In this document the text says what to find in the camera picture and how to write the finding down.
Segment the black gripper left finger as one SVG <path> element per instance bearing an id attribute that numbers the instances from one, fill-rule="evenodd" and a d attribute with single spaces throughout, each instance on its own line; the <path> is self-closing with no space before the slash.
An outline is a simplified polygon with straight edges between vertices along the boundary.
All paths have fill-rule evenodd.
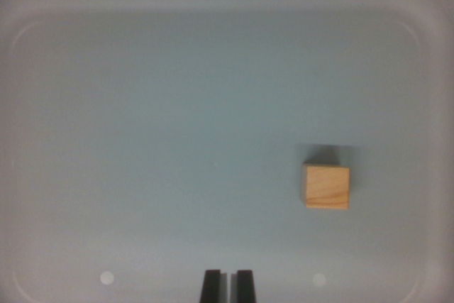
<path id="1" fill-rule="evenodd" d="M 228 300 L 227 274 L 221 270 L 206 270 L 199 297 L 200 303 L 224 303 Z"/>

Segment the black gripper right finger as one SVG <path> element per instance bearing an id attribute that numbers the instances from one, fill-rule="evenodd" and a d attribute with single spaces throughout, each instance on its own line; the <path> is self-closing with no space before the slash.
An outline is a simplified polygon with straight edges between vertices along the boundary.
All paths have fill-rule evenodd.
<path id="1" fill-rule="evenodd" d="M 252 270 L 238 270 L 231 275 L 231 303 L 256 303 L 255 282 Z"/>

